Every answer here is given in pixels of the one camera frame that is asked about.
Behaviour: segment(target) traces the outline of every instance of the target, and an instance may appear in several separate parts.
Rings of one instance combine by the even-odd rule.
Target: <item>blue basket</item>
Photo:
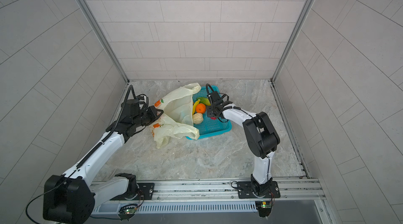
[[[219,88],[216,86],[211,86],[214,91],[219,92]],[[205,90],[205,86],[201,88],[201,90],[193,95],[193,103],[196,101],[196,98],[198,97],[206,97],[207,98],[207,92]],[[207,112],[203,114],[203,122],[201,124],[194,124],[193,125],[195,128],[199,130],[200,137],[205,138],[205,137],[210,137],[210,136],[216,136],[220,134],[224,134],[225,132],[228,132],[231,130],[232,125],[231,122],[220,122],[218,119],[213,120],[211,118],[207,117]]]

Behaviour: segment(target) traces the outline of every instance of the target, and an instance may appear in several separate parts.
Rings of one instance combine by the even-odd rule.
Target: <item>orange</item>
[[[203,103],[199,103],[196,106],[196,113],[204,113],[205,112],[205,105]]]

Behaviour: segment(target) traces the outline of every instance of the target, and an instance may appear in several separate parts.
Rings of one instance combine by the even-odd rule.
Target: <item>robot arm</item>
[[[206,91],[211,103],[207,110],[208,117],[231,120],[243,127],[248,146],[255,155],[255,166],[251,175],[252,190],[256,196],[266,195],[272,186],[272,161],[280,143],[269,116],[265,112],[256,114],[242,110],[229,101],[228,95],[220,96],[209,84],[206,84]]]

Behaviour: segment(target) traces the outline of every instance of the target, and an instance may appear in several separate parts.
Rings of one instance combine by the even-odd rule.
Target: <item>tiled wall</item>
[[[75,0],[0,0],[0,222],[30,223],[28,201],[101,137],[124,86]]]
[[[276,81],[339,223],[403,221],[403,0],[315,0]]]
[[[304,1],[87,0],[132,80],[271,78]]]

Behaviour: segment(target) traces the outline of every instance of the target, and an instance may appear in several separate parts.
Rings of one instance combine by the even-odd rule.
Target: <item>mounting plate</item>
[[[238,181],[237,182],[237,187],[241,189],[241,191],[238,190],[238,196],[240,199],[261,199],[261,198],[269,198],[271,195],[265,195],[262,197],[257,197],[253,191],[252,191],[252,186],[250,181]],[[272,181],[270,184],[270,191],[273,193],[273,195],[276,198],[280,198],[280,191],[276,190],[278,189],[279,186],[276,181]]]

